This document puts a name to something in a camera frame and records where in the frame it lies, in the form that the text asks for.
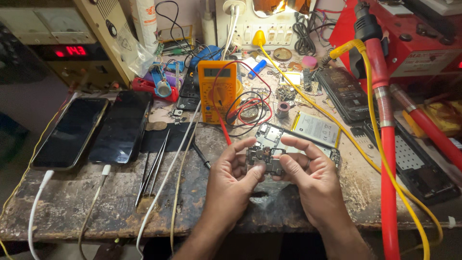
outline table surface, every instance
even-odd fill
[[[298,62],[300,60],[301,58],[294,53],[290,61]],[[284,62],[282,67],[287,66],[289,62]],[[337,62],[333,65],[341,66],[341,63]],[[267,74],[268,70],[266,67],[260,75],[275,91],[279,78]],[[259,79],[243,78],[243,82],[246,81],[253,83],[253,87],[264,87]],[[114,99],[114,95],[109,94],[108,96]],[[322,103],[326,97],[326,93],[323,91],[323,95],[315,97],[316,103],[333,113],[331,108]],[[274,102],[273,104],[270,103],[271,106],[277,105],[278,101],[275,96],[270,96],[269,100]],[[165,121],[172,123],[173,119],[167,113],[173,109],[174,104],[156,99],[152,107],[153,113],[149,116],[149,122]],[[304,111],[329,120],[314,108],[297,105],[290,110],[288,117],[280,119],[273,116],[269,122],[290,129],[297,111]],[[192,112],[183,114],[184,117],[188,118],[183,124],[188,124],[192,120],[192,114]],[[405,127],[408,127],[399,111],[395,115]],[[343,123],[338,113],[335,113],[334,116]],[[240,133],[246,129],[235,129],[231,133]],[[241,138],[253,136],[256,129],[243,137],[231,138],[231,140],[236,142]],[[460,176],[460,172],[453,165],[447,163],[434,147],[427,146],[422,140],[416,140],[457,184],[462,183],[455,177]],[[368,144],[371,142],[366,138],[358,138],[357,141],[367,155],[380,165],[378,150],[368,148]],[[216,161],[226,148],[223,134],[211,126],[202,124],[197,128],[196,144],[210,162]],[[367,163],[344,134],[340,135],[338,149],[341,154],[338,174],[350,217],[359,229],[380,229],[380,175]],[[150,154],[148,169],[155,155],[155,153]],[[155,192],[158,191],[173,156],[174,152],[164,155],[154,186]],[[164,190],[149,216],[143,235],[145,237],[170,235],[175,184],[182,156],[183,152],[180,153],[179,159],[174,164]],[[146,154],[140,154],[133,163],[112,167],[87,224],[85,233],[87,239],[137,236],[145,212],[153,200],[153,196],[143,198],[139,207],[137,209],[134,207],[146,159]],[[176,214],[176,235],[186,235],[191,231],[205,202],[208,170],[203,166],[203,162],[194,150],[188,152],[185,165],[178,194],[181,212],[178,211]],[[78,238],[81,225],[99,184],[102,169],[102,165],[86,163],[78,173],[56,173],[53,176],[42,193],[37,206],[34,223],[35,240]],[[0,221],[0,238],[2,240],[27,240],[30,209],[44,174],[43,171],[33,170],[26,174]],[[434,227],[430,218],[422,210],[414,204],[412,206],[424,226]],[[449,226],[448,216],[456,219],[456,226],[462,226],[462,198],[431,206],[430,209],[443,227]],[[398,228],[416,228],[399,198],[397,199],[397,211]],[[313,229],[303,212],[297,187],[288,182],[274,182],[267,177],[256,187],[244,216],[235,227],[235,232],[305,232],[313,231]]]

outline multimeter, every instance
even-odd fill
[[[206,123],[219,124],[219,116],[226,121],[226,111],[228,111],[237,96],[242,93],[242,83],[237,79],[237,63],[232,63],[221,70],[212,93],[215,77],[220,69],[229,62],[200,61],[197,64],[202,101],[202,118]],[[213,101],[215,101],[220,115],[215,111]],[[234,103],[230,111],[235,110],[238,104],[239,102]]]

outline black probe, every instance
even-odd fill
[[[193,146],[194,150],[196,150],[197,154],[199,155],[199,157],[202,159],[202,161],[204,162],[204,166],[207,167],[207,169],[210,170],[210,161],[207,161],[207,159],[205,158],[204,154],[201,152],[201,150],[199,149],[199,147],[197,147],[196,145],[196,142],[192,142],[191,145]]]

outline human hand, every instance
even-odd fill
[[[286,174],[273,180],[290,181],[298,186],[303,210],[317,229],[351,227],[353,224],[343,202],[335,164],[315,144],[293,136],[283,136],[283,144],[302,150],[280,157]]]
[[[243,215],[257,184],[265,180],[266,165],[256,164],[246,173],[245,154],[239,153],[255,142],[255,137],[249,137],[230,145],[210,169],[201,218],[227,232]]]

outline phone screen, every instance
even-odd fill
[[[88,157],[90,162],[124,164],[138,153],[152,105],[152,93],[120,91]]]
[[[69,169],[77,162],[109,101],[77,98],[35,156],[33,168]]]

